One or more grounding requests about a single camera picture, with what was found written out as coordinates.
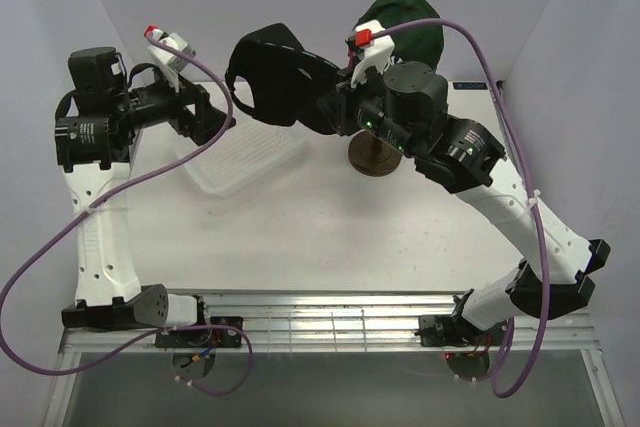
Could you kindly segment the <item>black baseball cap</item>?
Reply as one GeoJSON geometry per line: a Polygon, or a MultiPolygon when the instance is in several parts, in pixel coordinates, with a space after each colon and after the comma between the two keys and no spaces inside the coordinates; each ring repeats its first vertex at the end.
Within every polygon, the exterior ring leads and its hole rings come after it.
{"type": "MultiPolygon", "coordinates": [[[[383,29],[389,29],[431,18],[439,18],[439,14],[426,0],[376,0],[356,21],[355,26],[378,21],[383,29]]],[[[392,39],[395,48],[390,57],[391,65],[416,61],[437,70],[445,45],[442,26],[414,27],[393,34],[392,39]]]]}

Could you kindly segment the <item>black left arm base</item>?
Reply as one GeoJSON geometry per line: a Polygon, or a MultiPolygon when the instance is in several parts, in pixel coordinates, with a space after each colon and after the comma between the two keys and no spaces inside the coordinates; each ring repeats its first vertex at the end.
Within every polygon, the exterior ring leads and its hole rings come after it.
{"type": "MultiPolygon", "coordinates": [[[[209,317],[204,321],[205,324],[211,325],[227,325],[242,330],[244,318],[241,316],[223,316],[209,317]]],[[[235,332],[226,329],[208,330],[200,329],[197,331],[180,331],[168,334],[157,334],[154,340],[156,348],[166,349],[205,349],[214,348],[238,348],[242,344],[242,338],[235,332]]]]}

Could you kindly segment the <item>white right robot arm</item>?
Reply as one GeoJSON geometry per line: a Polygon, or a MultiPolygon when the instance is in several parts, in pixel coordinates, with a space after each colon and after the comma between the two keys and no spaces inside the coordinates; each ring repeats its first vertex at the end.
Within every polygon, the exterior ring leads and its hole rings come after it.
{"type": "Polygon", "coordinates": [[[365,71],[319,60],[296,67],[294,85],[335,132],[366,133],[413,161],[426,179],[483,215],[521,254],[515,270],[467,291],[454,311],[427,327],[441,340],[474,344],[520,313],[541,321],[584,308],[595,291],[591,274],[611,248],[587,240],[527,188],[502,143],[482,124],[448,111],[448,81],[422,62],[365,71]]]}

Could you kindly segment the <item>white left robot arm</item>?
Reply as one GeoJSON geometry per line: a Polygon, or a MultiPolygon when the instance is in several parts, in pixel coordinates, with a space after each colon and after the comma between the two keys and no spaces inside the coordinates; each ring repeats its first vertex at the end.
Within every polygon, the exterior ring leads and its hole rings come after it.
{"type": "Polygon", "coordinates": [[[167,123],[203,146],[235,121],[212,106],[203,87],[182,76],[192,47],[169,41],[149,51],[152,62],[131,70],[113,47],[82,49],[68,58],[74,88],[56,109],[54,140],[81,221],[75,297],[61,317],[69,329],[92,331],[177,327],[197,347],[212,334],[197,298],[144,285],[136,274],[123,188],[143,129],[167,123]]]}

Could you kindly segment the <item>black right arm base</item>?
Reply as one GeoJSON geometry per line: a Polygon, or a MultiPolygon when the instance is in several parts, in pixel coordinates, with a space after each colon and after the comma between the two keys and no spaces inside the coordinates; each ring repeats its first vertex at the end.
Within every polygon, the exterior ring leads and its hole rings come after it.
{"type": "Polygon", "coordinates": [[[414,335],[422,347],[462,348],[479,352],[487,347],[499,346],[511,330],[508,321],[482,329],[461,316],[422,315],[418,318],[414,335]]]}

